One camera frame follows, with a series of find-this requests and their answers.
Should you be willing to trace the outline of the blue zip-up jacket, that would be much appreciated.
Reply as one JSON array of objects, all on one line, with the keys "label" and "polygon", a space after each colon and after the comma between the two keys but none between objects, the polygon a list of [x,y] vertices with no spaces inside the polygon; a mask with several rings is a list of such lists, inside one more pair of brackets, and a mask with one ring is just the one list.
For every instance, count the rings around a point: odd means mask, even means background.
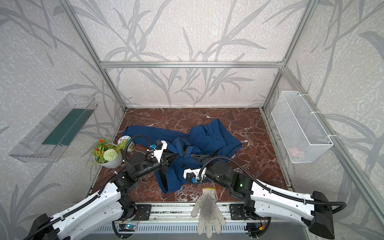
[{"label": "blue zip-up jacket", "polygon": [[193,159],[192,155],[230,158],[242,148],[242,143],[218,119],[207,125],[193,127],[188,134],[154,127],[129,126],[122,135],[131,138],[145,135],[152,143],[164,140],[168,144],[167,149],[179,155],[165,174],[156,172],[159,187],[165,194],[176,192],[187,183],[184,170],[202,167],[203,164]]}]

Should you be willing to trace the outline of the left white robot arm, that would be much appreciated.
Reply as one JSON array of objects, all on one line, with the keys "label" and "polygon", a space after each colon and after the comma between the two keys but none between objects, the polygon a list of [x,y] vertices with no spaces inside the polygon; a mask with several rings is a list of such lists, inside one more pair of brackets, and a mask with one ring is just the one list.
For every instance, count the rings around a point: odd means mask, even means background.
[{"label": "left white robot arm", "polygon": [[37,217],[27,240],[80,240],[106,223],[131,219],[138,208],[129,194],[139,180],[151,173],[165,173],[176,154],[169,150],[169,139],[150,143],[147,154],[132,156],[125,167],[109,178],[94,194],[51,217]]}]

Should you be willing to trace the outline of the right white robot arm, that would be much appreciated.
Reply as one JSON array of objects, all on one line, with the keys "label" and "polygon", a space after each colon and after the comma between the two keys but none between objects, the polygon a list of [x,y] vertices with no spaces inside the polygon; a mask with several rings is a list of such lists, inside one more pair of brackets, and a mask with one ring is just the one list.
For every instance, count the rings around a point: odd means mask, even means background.
[{"label": "right white robot arm", "polygon": [[251,176],[245,169],[235,172],[226,157],[206,157],[201,168],[185,168],[188,183],[205,180],[229,190],[230,196],[244,202],[241,216],[245,219],[278,218],[296,222],[312,234],[334,240],[333,215],[343,210],[345,202],[330,202],[319,191],[302,194],[273,187]]}]

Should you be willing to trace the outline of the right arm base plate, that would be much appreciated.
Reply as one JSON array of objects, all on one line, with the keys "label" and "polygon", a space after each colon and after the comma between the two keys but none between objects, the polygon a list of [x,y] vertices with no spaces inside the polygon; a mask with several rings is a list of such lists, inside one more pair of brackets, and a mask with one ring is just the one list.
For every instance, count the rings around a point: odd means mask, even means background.
[{"label": "right arm base plate", "polygon": [[230,204],[229,206],[231,220],[256,220],[252,214],[247,214],[243,204]]}]

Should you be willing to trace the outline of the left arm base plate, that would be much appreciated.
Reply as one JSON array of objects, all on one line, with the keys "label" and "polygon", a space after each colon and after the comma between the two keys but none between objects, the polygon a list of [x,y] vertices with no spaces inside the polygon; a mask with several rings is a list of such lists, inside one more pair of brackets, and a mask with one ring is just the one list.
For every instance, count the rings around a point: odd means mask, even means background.
[{"label": "left arm base plate", "polygon": [[130,207],[125,213],[126,221],[148,221],[151,215],[152,205],[138,204]]}]

